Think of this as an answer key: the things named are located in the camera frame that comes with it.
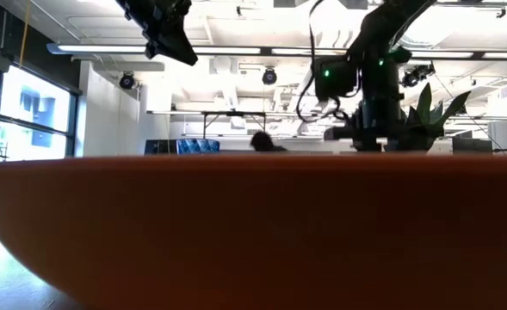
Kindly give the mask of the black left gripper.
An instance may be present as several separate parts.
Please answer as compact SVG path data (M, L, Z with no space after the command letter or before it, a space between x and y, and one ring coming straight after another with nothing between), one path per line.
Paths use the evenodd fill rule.
M123 0L125 17L133 20L148 40L148 59L164 55L186 65L196 64L198 57L183 29L191 5L191 0Z

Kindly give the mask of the blue faceted plastic cup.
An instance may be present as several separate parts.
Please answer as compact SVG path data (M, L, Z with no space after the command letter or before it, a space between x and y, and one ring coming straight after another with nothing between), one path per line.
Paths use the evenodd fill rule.
M214 139L179 139L176 142L177 153L203 154L219 152L220 143Z

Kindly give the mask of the orange plastic plate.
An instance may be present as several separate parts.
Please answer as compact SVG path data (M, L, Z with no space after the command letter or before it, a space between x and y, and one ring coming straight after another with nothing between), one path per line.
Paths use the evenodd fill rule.
M507 157L3 163L0 241L101 309L507 310Z

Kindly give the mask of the green leafy plant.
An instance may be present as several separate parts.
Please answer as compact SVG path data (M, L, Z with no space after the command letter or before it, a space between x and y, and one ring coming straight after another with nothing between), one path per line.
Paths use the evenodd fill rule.
M471 94L464 92L454 97L446 110L442 102L430 110L432 89L426 84L417 102L417 107L410 107L408 115L401 110L397 136L389 139L384 146L386 152L427 152L435 140L444 135L444 124L453 115L460 112Z

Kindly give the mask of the long ceiling strip light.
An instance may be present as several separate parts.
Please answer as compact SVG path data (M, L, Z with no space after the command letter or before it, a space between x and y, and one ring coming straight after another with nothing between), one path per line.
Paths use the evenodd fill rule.
M66 45L49 43L47 50L52 54L128 54L145 52L144 46L125 45ZM273 46L194 46L194 52L201 56L232 55L259 57L306 58L311 54L309 47ZM411 49L414 59L465 60L465 61L507 61L507 51Z

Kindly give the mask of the black computer monitor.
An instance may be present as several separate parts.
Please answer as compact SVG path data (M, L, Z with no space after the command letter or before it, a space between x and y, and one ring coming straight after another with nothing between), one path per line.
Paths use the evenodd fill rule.
M145 142L145 155L177 154L175 139L148 139Z
M485 139L452 138L453 153L459 152L489 152L492 153L492 143Z

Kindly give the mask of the person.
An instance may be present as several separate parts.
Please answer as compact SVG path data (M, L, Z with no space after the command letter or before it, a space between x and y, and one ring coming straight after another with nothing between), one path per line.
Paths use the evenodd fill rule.
M266 132L254 133L250 140L250 146L256 152L286 152L283 146L275 145L271 136Z

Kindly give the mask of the large window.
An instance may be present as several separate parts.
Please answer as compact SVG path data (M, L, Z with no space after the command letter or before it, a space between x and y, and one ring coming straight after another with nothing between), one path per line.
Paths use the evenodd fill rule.
M75 154L77 97L16 66L0 71L0 162Z

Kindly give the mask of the black metal frame stand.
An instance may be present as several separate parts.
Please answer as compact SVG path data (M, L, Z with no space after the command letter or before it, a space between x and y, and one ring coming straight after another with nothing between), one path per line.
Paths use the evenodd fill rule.
M266 122L267 122L267 114L264 112L250 112L250 111L237 111L237 110L229 110L229 111L202 111L201 115L203 115L203 126L202 126L202 138L205 139L207 137L207 128L216 120L219 116L223 115L226 117L241 117L250 116L256 123L261 127L263 131L266 131ZM214 115L215 117L208 123L207 118L209 115ZM261 124L257 117L263 118L263 123Z

